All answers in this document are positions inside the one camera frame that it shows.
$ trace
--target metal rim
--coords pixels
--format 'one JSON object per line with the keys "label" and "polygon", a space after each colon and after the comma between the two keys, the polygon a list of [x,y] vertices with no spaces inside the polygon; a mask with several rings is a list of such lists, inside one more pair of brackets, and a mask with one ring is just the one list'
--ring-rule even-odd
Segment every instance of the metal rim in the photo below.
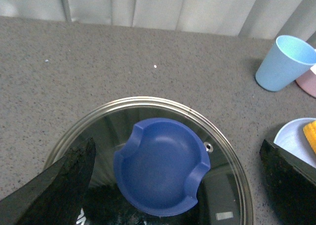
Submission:
{"label": "metal rim", "polygon": [[241,221],[244,221],[244,225],[253,225],[254,224],[254,207],[251,195],[250,185],[245,175],[245,171],[241,166],[239,159],[237,158],[233,147],[225,136],[204,116],[198,112],[190,109],[189,107],[177,103],[175,101],[158,98],[158,97],[149,97],[149,96],[137,96],[137,97],[128,97],[119,100],[115,100],[104,104],[94,110],[89,114],[83,117],[81,120],[77,121],[74,126],[72,126],[57,142],[56,146],[50,152],[47,161],[44,165],[44,169],[52,165],[57,159],[62,157],[69,145],[83,132],[88,126],[94,123],[96,120],[100,119],[110,112],[114,112],[120,109],[134,107],[134,106],[155,106],[169,109],[180,114],[185,115],[189,119],[198,123],[207,132],[210,132],[212,136],[219,142],[222,146],[222,149],[226,153],[226,156],[229,157],[229,160],[233,162],[231,167],[235,171],[235,176],[237,178],[238,189],[241,190],[240,207],[241,210]]}

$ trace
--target light blue plastic cup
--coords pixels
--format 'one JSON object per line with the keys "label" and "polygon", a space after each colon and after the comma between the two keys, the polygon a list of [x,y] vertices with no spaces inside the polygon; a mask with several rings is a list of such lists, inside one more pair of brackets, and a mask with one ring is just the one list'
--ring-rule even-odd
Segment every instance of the light blue plastic cup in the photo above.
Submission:
{"label": "light blue plastic cup", "polygon": [[257,83],[278,91],[316,64],[312,46],[294,36],[279,36],[256,73]]}

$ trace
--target curtain fold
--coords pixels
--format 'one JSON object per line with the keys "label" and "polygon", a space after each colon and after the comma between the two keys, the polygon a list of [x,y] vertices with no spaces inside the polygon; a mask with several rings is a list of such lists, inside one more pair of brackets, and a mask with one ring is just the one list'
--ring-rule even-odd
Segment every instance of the curtain fold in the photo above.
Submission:
{"label": "curtain fold", "polygon": [[0,15],[273,39],[316,45],[315,0],[0,0]]}

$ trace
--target corn cob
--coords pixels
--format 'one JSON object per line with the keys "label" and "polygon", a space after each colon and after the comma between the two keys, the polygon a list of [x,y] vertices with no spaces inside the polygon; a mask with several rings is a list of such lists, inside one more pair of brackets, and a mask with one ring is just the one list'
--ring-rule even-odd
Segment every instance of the corn cob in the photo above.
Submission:
{"label": "corn cob", "polygon": [[316,121],[305,125],[303,131],[314,153],[316,153]]}

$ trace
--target speckled countertop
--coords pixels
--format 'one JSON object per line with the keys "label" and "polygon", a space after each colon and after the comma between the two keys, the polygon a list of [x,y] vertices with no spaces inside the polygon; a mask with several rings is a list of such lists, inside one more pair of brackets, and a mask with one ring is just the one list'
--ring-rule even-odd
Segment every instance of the speckled countertop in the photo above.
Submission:
{"label": "speckled countertop", "polygon": [[262,185],[260,145],[270,130],[316,117],[316,99],[295,83],[275,93],[256,84],[272,43],[0,17],[0,199],[36,176],[57,140],[89,111],[150,95],[213,122],[247,173],[256,224],[279,224]]}

